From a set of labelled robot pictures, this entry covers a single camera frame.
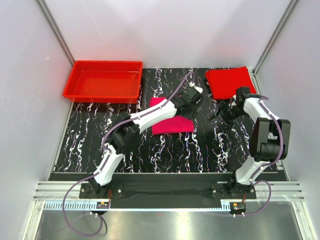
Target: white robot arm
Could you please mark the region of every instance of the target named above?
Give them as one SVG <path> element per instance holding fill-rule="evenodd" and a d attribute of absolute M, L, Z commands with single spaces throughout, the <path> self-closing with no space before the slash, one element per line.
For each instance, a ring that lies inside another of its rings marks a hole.
<path fill-rule="evenodd" d="M 202 88 L 191 83 L 185 92 L 177 93 L 157 105 L 131 115 L 122 112 L 115 122 L 119 127 L 109 135 L 103 159 L 89 180 L 91 188 L 98 192 L 110 183 L 119 162 L 136 147 L 138 135 L 152 125 L 174 116 L 193 119 L 202 100 Z"/>
<path fill-rule="evenodd" d="M 217 111 L 227 128 L 245 114 L 255 122 L 249 143 L 250 156 L 227 183 L 225 189 L 229 194 L 245 193 L 259 174 L 288 154 L 291 124 L 274 115 L 262 101 L 264 98 L 250 93 L 249 87 L 240 87 L 236 90 L 235 104 L 221 104 Z"/>

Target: magenta towel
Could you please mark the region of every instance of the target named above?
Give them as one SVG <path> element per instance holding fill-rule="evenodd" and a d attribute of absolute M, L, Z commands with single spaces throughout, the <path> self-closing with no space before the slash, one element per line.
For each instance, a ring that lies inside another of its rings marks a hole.
<path fill-rule="evenodd" d="M 150 107 L 157 105 L 163 101 L 165 97 L 151 97 Z M 170 119 L 163 120 L 152 126 L 152 134 L 176 134 L 193 132 L 193 121 L 186 119 L 183 116 L 175 116 Z"/>

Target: cable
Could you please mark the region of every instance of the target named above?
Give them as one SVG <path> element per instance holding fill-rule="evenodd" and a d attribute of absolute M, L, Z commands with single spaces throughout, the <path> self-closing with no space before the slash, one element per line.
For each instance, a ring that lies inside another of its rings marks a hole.
<path fill-rule="evenodd" d="M 82 215 L 80 215 L 80 216 L 78 216 L 76 219 L 74 219 L 71 223 L 75 223 L 75 222 L 77 222 L 77 221 L 79 221 L 80 219 L 82 219 L 82 218 L 84 218 L 84 217 L 86 217 L 86 216 L 89 216 L 89 215 L 92 215 L 90 212 L 86 212 L 85 214 L 82 214 Z M 49 225 L 49 228 L 50 228 L 50 230 L 52 231 L 52 232 L 61 232 L 61 231 L 63 231 L 63 230 L 65 230 L 65 229 L 67 229 L 69 226 L 68 225 L 66 225 L 66 226 L 64 226 L 63 228 L 60 228 L 60 229 L 54 229 L 53 228 L 53 226 L 52 226 L 52 221 L 51 221 L 51 219 L 50 218 L 48 218 L 49 220 L 48 220 L 48 225 Z M 106 223 L 106 221 L 103 219 L 103 223 L 104 223 L 104 226 L 105 226 L 105 229 L 107 230 L 108 229 L 108 225 L 107 225 L 107 223 Z"/>
<path fill-rule="evenodd" d="M 87 180 L 89 180 L 89 179 L 91 179 L 91 178 L 94 178 L 94 177 L 97 176 L 98 174 L 99 174 L 99 172 L 97 172 L 97 173 L 95 173 L 95 174 L 93 174 L 93 175 L 91 175 L 91 176 L 85 177 L 84 179 L 81 179 L 81 180 L 77 181 L 75 184 L 73 184 L 73 185 L 69 188 L 68 191 L 66 191 L 66 194 L 64 195 L 63 201 L 62 201 L 62 214 L 63 214 L 63 218 L 64 218 L 64 221 L 65 221 L 66 225 L 67 225 L 72 231 L 74 231 L 75 233 L 77 233 L 77 234 L 79 234 L 79 235 L 81 235 L 81 236 L 84 236 L 84 237 L 93 237 L 93 236 L 97 235 L 97 234 L 101 231 L 101 229 L 102 229 L 104 219 L 102 218 L 102 216 L 96 214 L 96 216 L 98 216 L 98 217 L 100 218 L 100 227 L 98 228 L 98 230 L 97 230 L 96 232 L 94 232 L 94 233 L 91 233 L 91 234 L 82 233 L 82 232 L 76 230 L 73 226 L 71 226 L 70 222 L 68 221 L 68 219 L 67 219 L 67 214 L 66 214 L 66 209 L 65 209 L 65 203 L 66 203 L 66 199 L 67 199 L 68 194 L 71 192 L 71 190 L 72 190 L 75 186 L 77 186 L 78 184 L 80 184 L 80 183 L 83 182 L 83 181 L 87 181 Z"/>
<path fill-rule="evenodd" d="M 265 202 L 265 204 L 263 205 L 262 208 L 260 208 L 260 209 L 257 210 L 257 211 L 254 211 L 254 212 L 246 213 L 246 214 L 245 214 L 246 216 L 253 216 L 253 215 L 256 215 L 256 214 L 261 213 L 261 212 L 267 207 L 267 205 L 268 205 L 269 202 L 270 202 L 270 199 L 271 199 L 271 186 L 270 186 L 270 183 L 268 183 L 266 180 L 260 180 L 260 181 L 255 182 L 253 186 L 255 186 L 255 185 L 257 185 L 257 184 L 260 184 L 260 183 L 265 183 L 265 184 L 268 186 L 268 188 L 269 188 L 269 196 L 268 196 L 268 199 L 266 200 L 266 202 Z"/>
<path fill-rule="evenodd" d="M 178 87 L 176 88 L 176 90 L 171 94 L 171 96 L 167 99 L 167 101 L 166 101 L 162 106 L 159 106 L 159 107 L 157 107 L 157 108 L 155 108 L 155 109 L 152 109 L 152 110 L 150 110 L 150 111 L 142 114 L 142 115 L 140 116 L 140 118 L 143 118 L 143 117 L 145 117 L 145 116 L 147 116 L 147 115 L 149 115 L 149 114 L 151 114 L 151 113 L 154 113 L 155 111 L 157 111 L 157 110 L 161 109 L 162 107 L 164 107 L 164 106 L 174 97 L 174 95 L 179 91 L 179 89 L 181 88 L 181 86 L 183 85 L 183 83 L 187 80 L 187 78 L 188 78 L 190 75 L 192 75 L 192 83 L 194 83 L 195 78 L 196 78 L 196 75 L 195 75 L 195 73 L 194 73 L 193 71 L 190 71 L 187 75 L 184 76 L 184 78 L 181 80 L 181 82 L 180 82 L 180 84 L 178 85 Z M 107 146 L 105 146 L 106 140 L 108 139 L 108 137 L 110 136 L 110 134 L 111 134 L 116 128 L 118 128 L 118 127 L 120 127 L 120 126 L 122 126 L 122 125 L 124 125 L 124 124 L 130 123 L 130 122 L 132 122 L 132 121 L 134 121 L 134 120 L 137 120 L 137 119 L 139 119 L 139 117 L 130 118 L 130 119 L 124 120 L 124 121 L 119 122 L 118 124 L 114 125 L 114 126 L 106 133 L 106 135 L 102 138 L 102 148 L 103 148 L 104 150 L 108 151 L 109 153 L 111 153 L 111 149 L 108 148 Z M 72 231 L 74 231 L 75 233 L 77 233 L 77 234 L 79 234 L 79 235 L 81 235 L 81 236 L 84 236 L 84 237 L 93 237 L 93 236 L 97 235 L 97 234 L 101 231 L 101 229 L 102 229 L 104 219 L 103 219 L 100 215 L 96 215 L 96 216 L 98 216 L 98 217 L 100 218 L 101 224 L 100 224 L 99 229 L 98 229 L 95 233 L 86 234 L 86 233 L 82 233 L 82 232 L 74 229 L 74 228 L 71 226 L 70 222 L 68 221 L 67 214 L 66 214 L 65 203 L 66 203 L 67 196 L 68 196 L 68 194 L 71 192 L 71 190 L 72 190 L 76 185 L 80 184 L 81 182 L 88 181 L 89 179 L 92 179 L 92 178 L 96 177 L 99 173 L 101 173 L 101 171 L 102 171 L 102 170 L 104 169 L 104 167 L 106 166 L 109 157 L 110 157 L 110 154 L 106 157 L 103 165 L 101 166 L 100 170 L 99 170 L 97 173 L 95 173 L 95 174 L 93 174 L 93 175 L 91 175 L 91 176 L 85 177 L 84 179 L 81 179 L 81 180 L 77 181 L 75 184 L 73 184 L 73 185 L 69 188 L 69 190 L 65 193 L 65 195 L 64 195 L 64 197 L 63 197 L 63 201 L 62 201 L 62 214 L 63 214 L 64 221 L 65 221 L 65 223 L 67 224 L 67 226 L 68 226 Z"/>
<path fill-rule="evenodd" d="M 246 193 L 243 194 L 243 199 L 242 199 L 241 203 L 245 203 L 245 200 L 246 200 Z"/>

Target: red cloth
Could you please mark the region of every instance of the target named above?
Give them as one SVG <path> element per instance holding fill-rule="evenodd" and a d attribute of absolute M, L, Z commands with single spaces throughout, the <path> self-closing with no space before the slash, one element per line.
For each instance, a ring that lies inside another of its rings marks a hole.
<path fill-rule="evenodd" d="M 249 87 L 252 94 L 256 93 L 245 66 L 232 69 L 212 69 L 205 73 L 205 78 L 209 82 L 214 100 L 230 99 L 236 95 L 236 90 L 240 87 Z"/>
<path fill-rule="evenodd" d="M 150 107 L 163 101 L 165 97 L 151 97 Z M 163 120 L 152 126 L 152 134 L 175 134 L 193 132 L 194 123 L 182 116 Z"/>

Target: red tray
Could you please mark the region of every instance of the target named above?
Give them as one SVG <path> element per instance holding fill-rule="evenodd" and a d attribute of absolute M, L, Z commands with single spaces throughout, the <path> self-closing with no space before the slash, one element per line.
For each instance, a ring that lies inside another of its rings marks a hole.
<path fill-rule="evenodd" d="M 141 61 L 76 61 L 63 96 L 73 102 L 136 104 Z"/>

